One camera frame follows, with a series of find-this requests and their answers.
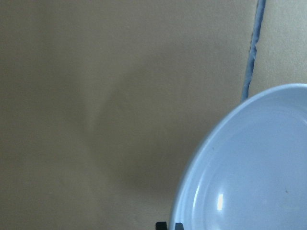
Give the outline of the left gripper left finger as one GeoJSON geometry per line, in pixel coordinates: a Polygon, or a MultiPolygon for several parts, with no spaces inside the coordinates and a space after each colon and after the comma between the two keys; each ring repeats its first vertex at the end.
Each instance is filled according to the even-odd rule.
{"type": "Polygon", "coordinates": [[[155,230],[167,230],[167,222],[160,221],[155,224],[155,230]]]}

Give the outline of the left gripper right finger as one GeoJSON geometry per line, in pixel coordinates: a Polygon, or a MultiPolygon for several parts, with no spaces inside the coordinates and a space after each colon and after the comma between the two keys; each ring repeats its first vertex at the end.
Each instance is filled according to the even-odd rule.
{"type": "Polygon", "coordinates": [[[184,226],[182,223],[175,223],[174,230],[184,230],[184,226]]]}

